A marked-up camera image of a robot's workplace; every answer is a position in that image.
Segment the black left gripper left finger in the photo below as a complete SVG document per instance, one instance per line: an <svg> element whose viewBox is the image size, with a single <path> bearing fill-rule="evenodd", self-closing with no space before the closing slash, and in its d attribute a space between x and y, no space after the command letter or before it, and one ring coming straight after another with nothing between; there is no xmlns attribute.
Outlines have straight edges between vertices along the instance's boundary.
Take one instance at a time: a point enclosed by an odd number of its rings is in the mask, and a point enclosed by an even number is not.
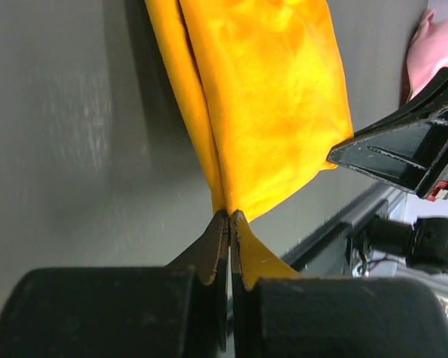
<svg viewBox="0 0 448 358"><path fill-rule="evenodd" d="M228 215L161 267L40 268L0 314L0 357L217 357L227 341Z"/></svg>

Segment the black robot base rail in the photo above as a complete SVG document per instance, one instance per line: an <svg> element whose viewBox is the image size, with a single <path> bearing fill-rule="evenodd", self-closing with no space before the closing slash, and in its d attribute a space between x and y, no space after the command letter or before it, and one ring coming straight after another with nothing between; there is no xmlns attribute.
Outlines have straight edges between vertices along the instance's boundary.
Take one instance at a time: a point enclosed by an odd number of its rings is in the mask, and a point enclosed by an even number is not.
<svg viewBox="0 0 448 358"><path fill-rule="evenodd" d="M360 261L358 249L352 242L354 237L373 217L390 217L405 200L404 192L384 184L373 184L281 259L303 275L350 276Z"/></svg>

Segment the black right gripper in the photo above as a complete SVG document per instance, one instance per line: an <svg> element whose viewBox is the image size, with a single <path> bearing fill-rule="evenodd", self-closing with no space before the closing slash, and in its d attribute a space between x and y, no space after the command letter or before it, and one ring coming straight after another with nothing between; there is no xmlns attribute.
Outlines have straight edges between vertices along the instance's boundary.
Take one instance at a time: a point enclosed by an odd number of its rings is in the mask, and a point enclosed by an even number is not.
<svg viewBox="0 0 448 358"><path fill-rule="evenodd" d="M426 201L448 200L448 67L397 111L336 145L328 161Z"/></svg>

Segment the orange t shirt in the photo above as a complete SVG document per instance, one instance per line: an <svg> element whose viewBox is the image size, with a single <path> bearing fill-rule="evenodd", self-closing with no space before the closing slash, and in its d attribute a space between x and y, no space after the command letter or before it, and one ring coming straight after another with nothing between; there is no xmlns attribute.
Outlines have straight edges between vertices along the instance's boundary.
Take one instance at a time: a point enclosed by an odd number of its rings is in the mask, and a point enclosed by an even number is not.
<svg viewBox="0 0 448 358"><path fill-rule="evenodd" d="M214 211L254 220L353 135L326 1L148 1Z"/></svg>

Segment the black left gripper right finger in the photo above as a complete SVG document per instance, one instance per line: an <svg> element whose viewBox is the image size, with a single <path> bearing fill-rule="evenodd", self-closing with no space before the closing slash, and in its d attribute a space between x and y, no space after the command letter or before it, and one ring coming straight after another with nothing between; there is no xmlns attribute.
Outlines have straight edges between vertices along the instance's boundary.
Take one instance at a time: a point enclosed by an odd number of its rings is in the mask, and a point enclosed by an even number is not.
<svg viewBox="0 0 448 358"><path fill-rule="evenodd" d="M448 357L448 321L424 283L305 276L241 211L230 225L237 357Z"/></svg>

